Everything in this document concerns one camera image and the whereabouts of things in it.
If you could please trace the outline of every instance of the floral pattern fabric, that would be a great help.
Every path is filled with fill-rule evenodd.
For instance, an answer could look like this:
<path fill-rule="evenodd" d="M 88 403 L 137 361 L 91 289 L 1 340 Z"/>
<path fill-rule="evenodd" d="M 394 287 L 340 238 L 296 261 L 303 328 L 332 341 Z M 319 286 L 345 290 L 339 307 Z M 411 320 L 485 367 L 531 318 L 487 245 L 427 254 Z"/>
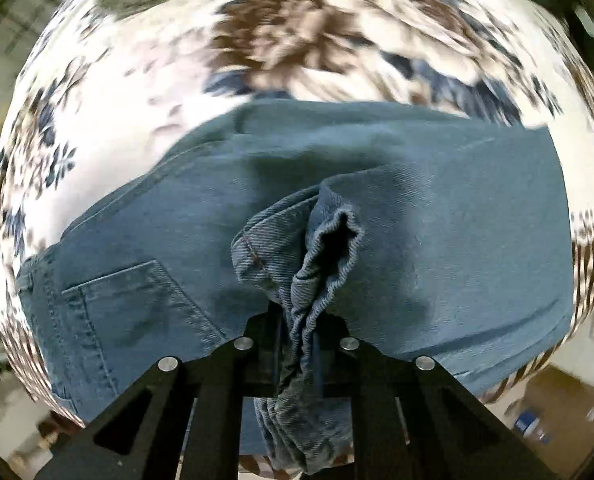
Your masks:
<path fill-rule="evenodd" d="M 571 213 L 571 335 L 594 307 L 594 77 L 536 4 L 168 0 L 118 19 L 96 0 L 66 0 L 17 79 L 0 140 L 0 329 L 33 396 L 76 418 L 59 404 L 21 310 L 21 263 L 187 132 L 269 97 L 387 100 L 547 125 Z"/>

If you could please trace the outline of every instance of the blue denim jeans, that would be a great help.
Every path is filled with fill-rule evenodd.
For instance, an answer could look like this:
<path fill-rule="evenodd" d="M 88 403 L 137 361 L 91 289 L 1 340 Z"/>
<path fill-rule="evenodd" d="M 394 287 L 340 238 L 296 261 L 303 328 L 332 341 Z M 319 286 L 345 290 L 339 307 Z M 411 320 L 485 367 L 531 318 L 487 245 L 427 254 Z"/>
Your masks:
<path fill-rule="evenodd" d="M 91 420 L 164 355 L 190 360 L 281 304 L 276 400 L 241 452 L 315 471 L 351 439 L 308 386 L 324 309 L 385 354 L 429 354 L 473 393 L 570 326 L 568 205 L 545 129 L 388 103 L 245 104 L 26 261 L 18 290 L 56 395 Z"/>

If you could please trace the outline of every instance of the denim seam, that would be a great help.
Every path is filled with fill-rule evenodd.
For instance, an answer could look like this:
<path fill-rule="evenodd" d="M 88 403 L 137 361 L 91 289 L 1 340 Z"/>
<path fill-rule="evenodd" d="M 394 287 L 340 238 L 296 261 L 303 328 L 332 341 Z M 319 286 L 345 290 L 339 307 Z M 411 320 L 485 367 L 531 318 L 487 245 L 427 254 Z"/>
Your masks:
<path fill-rule="evenodd" d="M 83 321 L 85 322 L 86 326 L 88 327 L 87 332 L 85 332 L 85 336 L 90 340 L 90 342 L 92 343 L 92 345 L 94 346 L 94 348 L 96 350 L 96 355 L 99 359 L 101 368 L 104 371 L 104 377 L 106 378 L 106 381 L 107 381 L 106 387 L 109 387 L 116 397 L 119 395 L 119 390 L 117 389 L 116 385 L 114 384 L 114 381 L 112 380 L 112 375 L 110 374 L 110 370 L 108 369 L 108 365 L 106 364 L 104 352 L 101 348 L 101 345 L 99 344 L 99 339 L 96 336 L 96 332 L 94 331 L 94 326 L 93 326 L 92 322 L 90 321 L 90 316 L 88 316 L 88 306 L 86 304 L 86 298 L 84 297 L 81 290 L 78 290 L 77 292 L 80 297 L 80 302 L 78 302 L 80 304 L 79 314 L 81 315 L 81 317 L 83 318 Z"/>
<path fill-rule="evenodd" d="M 248 250 L 248 253 L 250 253 L 250 257 L 252 258 L 253 263 L 256 266 L 259 266 L 261 268 L 261 270 L 266 275 L 266 278 L 268 278 L 273 285 L 277 285 L 274 282 L 274 280 L 272 279 L 272 277 L 270 276 L 270 273 L 268 272 L 268 269 L 266 269 L 266 266 L 264 265 L 264 261 L 257 254 L 257 251 L 254 249 L 253 244 L 250 241 L 250 238 L 248 237 L 248 232 L 247 231 L 242 231 L 242 233 L 241 233 L 241 239 L 243 240 L 244 244 L 246 245 L 246 249 Z"/>
<path fill-rule="evenodd" d="M 58 314 L 56 312 L 56 299 L 54 294 L 54 288 L 48 284 L 50 280 L 52 282 L 52 269 L 50 268 L 51 262 L 46 262 L 46 267 L 40 270 L 42 271 L 42 279 L 43 279 L 43 293 L 45 297 L 46 307 L 48 308 L 48 315 L 50 317 L 50 322 L 52 323 L 52 329 L 54 331 L 55 341 L 61 351 L 61 355 L 63 355 L 64 359 L 64 368 L 67 370 L 67 374 L 70 375 L 72 373 L 72 364 L 70 363 L 70 359 L 68 357 L 68 352 L 66 352 L 66 347 L 64 345 L 64 341 L 60 336 L 61 330 L 58 327 Z M 61 382 L 61 386 L 64 390 L 64 396 L 66 400 L 69 400 L 72 405 L 77 408 L 77 404 L 72 399 L 72 394 L 66 389 L 66 386 L 63 382 Z"/>
<path fill-rule="evenodd" d="M 319 195 L 317 192 L 317 194 L 314 194 L 312 196 L 309 196 L 307 198 L 299 200 L 298 202 L 293 203 L 293 204 L 289 205 L 288 207 L 283 207 L 282 209 L 273 211 L 272 214 L 270 214 L 269 216 L 260 218 L 257 222 L 255 222 L 253 225 L 251 225 L 250 228 L 246 232 L 252 233 L 254 231 L 258 231 L 259 229 L 263 228 L 268 222 L 274 221 L 277 218 L 286 218 L 288 215 L 292 215 L 291 218 L 296 218 L 304 206 L 308 206 L 310 202 L 317 203 L 318 200 L 319 200 Z"/>
<path fill-rule="evenodd" d="M 308 202 L 316 202 L 318 197 L 318 184 L 316 186 L 310 186 L 306 189 L 288 195 L 261 213 L 254 215 L 250 220 L 248 220 L 246 225 L 244 225 L 242 231 L 248 230 L 249 232 L 252 232 L 253 230 L 259 229 L 261 225 L 273 218 L 276 218 L 277 216 L 284 216 L 287 212 L 295 208 L 301 208 Z"/>
<path fill-rule="evenodd" d="M 168 280 L 168 282 L 165 283 L 164 286 L 168 286 L 170 288 L 170 290 L 181 295 L 181 297 L 183 297 L 183 299 L 186 300 L 186 302 L 187 302 L 188 310 L 190 310 L 191 312 L 193 310 L 196 311 L 198 316 L 202 317 L 203 321 L 209 325 L 209 330 L 206 330 L 205 325 L 203 327 L 197 326 L 196 329 L 199 331 L 202 331 L 202 332 L 214 332 L 213 334 L 209 333 L 208 335 L 214 336 L 215 339 L 220 340 L 219 341 L 220 343 L 225 343 L 226 335 L 217 327 L 217 325 L 212 321 L 212 319 L 208 316 L 208 314 L 206 314 L 205 310 L 202 309 L 196 303 L 195 300 L 193 300 L 192 298 L 190 298 L 190 296 L 188 296 L 186 294 L 186 292 L 183 290 L 181 285 L 179 285 L 179 283 L 176 282 L 176 280 L 170 275 L 170 272 L 168 272 L 168 269 L 160 261 L 152 260 L 150 262 L 147 262 L 147 264 L 152 264 L 153 262 L 155 264 L 155 267 L 158 267 L 162 271 L 163 278 L 165 280 Z"/>
<path fill-rule="evenodd" d="M 87 280 L 86 282 L 83 283 L 78 283 L 77 285 L 73 285 L 73 286 L 69 286 L 68 288 L 65 288 L 64 290 L 61 291 L 62 294 L 67 294 L 69 292 L 73 292 L 74 290 L 80 289 L 80 288 L 85 288 L 91 285 L 94 285 L 96 283 L 101 283 L 104 280 L 108 280 L 109 278 L 115 278 L 118 276 L 125 276 L 128 272 L 131 272 L 132 270 L 137 270 L 137 269 L 141 269 L 144 268 L 146 269 L 148 266 L 152 266 L 152 265 L 159 265 L 161 267 L 163 267 L 158 260 L 149 260 L 147 262 L 143 262 L 141 264 L 136 264 L 136 265 L 132 265 L 129 267 L 126 267 L 125 269 L 120 269 L 120 270 L 115 270 L 113 272 L 110 272 L 109 274 L 104 274 L 102 276 L 99 276 L 97 278 L 93 278 L 92 280 Z"/>

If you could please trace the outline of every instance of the black metal bracket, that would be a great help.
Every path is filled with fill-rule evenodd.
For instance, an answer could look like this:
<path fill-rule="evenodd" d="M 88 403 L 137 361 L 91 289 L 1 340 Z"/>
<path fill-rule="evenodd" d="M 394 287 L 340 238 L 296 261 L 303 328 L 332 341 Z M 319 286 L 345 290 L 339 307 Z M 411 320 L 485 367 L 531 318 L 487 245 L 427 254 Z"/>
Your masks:
<path fill-rule="evenodd" d="M 311 478 L 551 480 L 555 476 L 439 363 L 404 362 L 324 314 L 314 339 L 325 397 L 349 397 L 355 462 Z M 279 306 L 244 336 L 186 363 L 163 358 L 42 469 L 38 480 L 235 479 L 242 400 L 272 397 L 285 327 Z M 189 427 L 185 450 L 184 436 Z"/>

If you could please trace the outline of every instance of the denim fabric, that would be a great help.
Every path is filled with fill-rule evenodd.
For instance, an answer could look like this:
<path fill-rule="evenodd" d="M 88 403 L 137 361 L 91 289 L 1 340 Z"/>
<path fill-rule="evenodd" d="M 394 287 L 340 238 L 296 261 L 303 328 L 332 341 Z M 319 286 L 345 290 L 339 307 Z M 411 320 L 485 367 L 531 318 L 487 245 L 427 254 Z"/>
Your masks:
<path fill-rule="evenodd" d="M 265 442 L 275 466 L 314 471 L 350 439 L 347 405 L 309 386 L 317 315 L 386 354 L 433 355 L 478 393 L 570 326 L 568 208 L 545 129 L 258 101 L 91 207 L 17 285 L 85 420 L 159 357 L 205 356 L 279 302 L 292 358 L 279 399 L 256 402 L 261 433 L 244 410 L 241 452 Z"/>

